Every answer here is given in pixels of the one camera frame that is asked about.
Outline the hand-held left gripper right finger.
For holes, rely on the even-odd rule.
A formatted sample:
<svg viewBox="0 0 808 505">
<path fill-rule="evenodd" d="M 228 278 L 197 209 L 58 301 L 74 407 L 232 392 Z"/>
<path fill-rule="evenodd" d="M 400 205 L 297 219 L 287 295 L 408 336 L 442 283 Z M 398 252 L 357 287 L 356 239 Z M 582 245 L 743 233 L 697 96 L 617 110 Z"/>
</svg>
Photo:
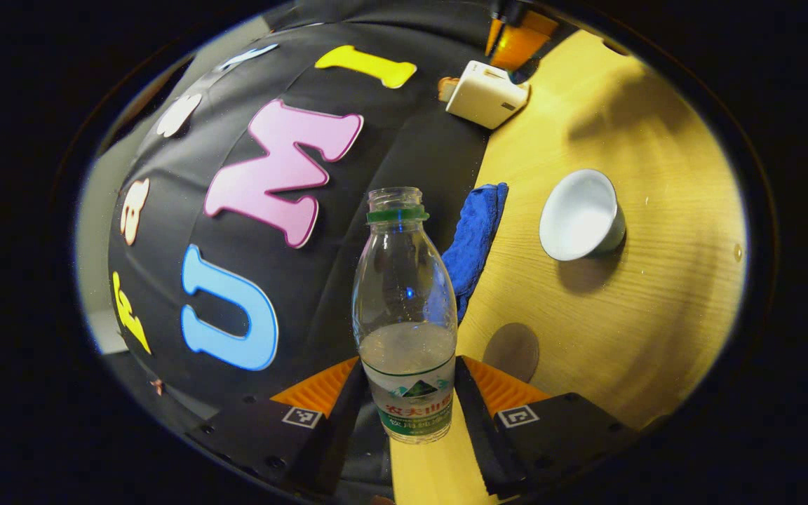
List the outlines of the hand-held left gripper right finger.
<svg viewBox="0 0 808 505">
<path fill-rule="evenodd" d="M 529 498 L 570 485 L 639 439 L 577 393 L 551 396 L 459 356 L 455 388 L 485 489 Z"/>
</svg>

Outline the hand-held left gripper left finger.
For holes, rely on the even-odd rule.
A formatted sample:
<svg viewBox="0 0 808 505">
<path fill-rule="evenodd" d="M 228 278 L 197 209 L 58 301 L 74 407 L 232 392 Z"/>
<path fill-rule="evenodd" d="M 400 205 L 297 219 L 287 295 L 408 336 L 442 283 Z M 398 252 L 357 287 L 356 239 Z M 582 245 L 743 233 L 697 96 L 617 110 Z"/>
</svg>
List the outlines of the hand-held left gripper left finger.
<svg viewBox="0 0 808 505">
<path fill-rule="evenodd" d="M 353 357 L 277 393 L 243 397 L 187 433 L 193 446 L 258 483 L 333 495 L 366 390 Z"/>
</svg>

